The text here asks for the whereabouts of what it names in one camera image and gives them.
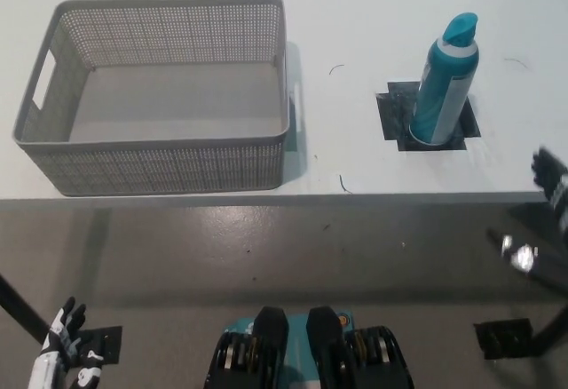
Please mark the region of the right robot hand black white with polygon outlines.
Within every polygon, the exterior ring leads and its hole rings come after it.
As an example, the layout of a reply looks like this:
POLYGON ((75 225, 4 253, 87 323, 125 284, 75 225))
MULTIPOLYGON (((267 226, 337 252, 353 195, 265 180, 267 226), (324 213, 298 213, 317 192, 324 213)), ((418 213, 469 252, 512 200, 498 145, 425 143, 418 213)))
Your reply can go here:
MULTIPOLYGON (((532 172, 534 183, 550 205, 562 245, 567 249, 567 166, 541 147, 532 156, 532 172)), ((540 247, 491 227, 486 235, 501 259, 519 273, 567 291, 567 254, 564 258, 550 255, 540 247)))

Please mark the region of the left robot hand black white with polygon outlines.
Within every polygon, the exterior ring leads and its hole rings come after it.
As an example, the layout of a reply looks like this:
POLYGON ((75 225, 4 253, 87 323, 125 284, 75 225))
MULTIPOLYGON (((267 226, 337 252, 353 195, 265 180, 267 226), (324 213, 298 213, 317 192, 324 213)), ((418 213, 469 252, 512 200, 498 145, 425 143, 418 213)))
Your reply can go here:
POLYGON ((86 305, 75 306, 69 297, 53 319, 43 346, 33 364, 28 388, 62 388, 67 373, 79 367, 70 388, 99 386, 105 361, 105 339, 100 335, 81 337, 86 305))

